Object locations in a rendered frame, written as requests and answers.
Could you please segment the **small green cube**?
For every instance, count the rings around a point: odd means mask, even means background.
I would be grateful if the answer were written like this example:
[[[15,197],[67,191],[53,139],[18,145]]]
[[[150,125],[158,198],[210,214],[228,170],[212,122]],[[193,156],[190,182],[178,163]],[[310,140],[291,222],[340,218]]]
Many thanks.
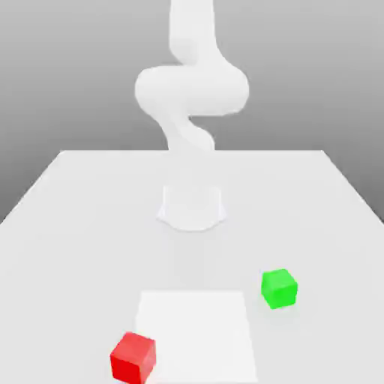
[[[295,278],[285,268],[262,273],[261,294],[272,310],[294,305],[298,287]]]

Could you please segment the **small red cube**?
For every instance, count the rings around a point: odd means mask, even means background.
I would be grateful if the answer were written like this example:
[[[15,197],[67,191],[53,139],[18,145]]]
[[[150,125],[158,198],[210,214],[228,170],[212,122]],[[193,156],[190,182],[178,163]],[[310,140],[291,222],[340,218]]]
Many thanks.
[[[155,340],[126,332],[110,353],[112,377],[127,384],[146,384],[156,365]]]

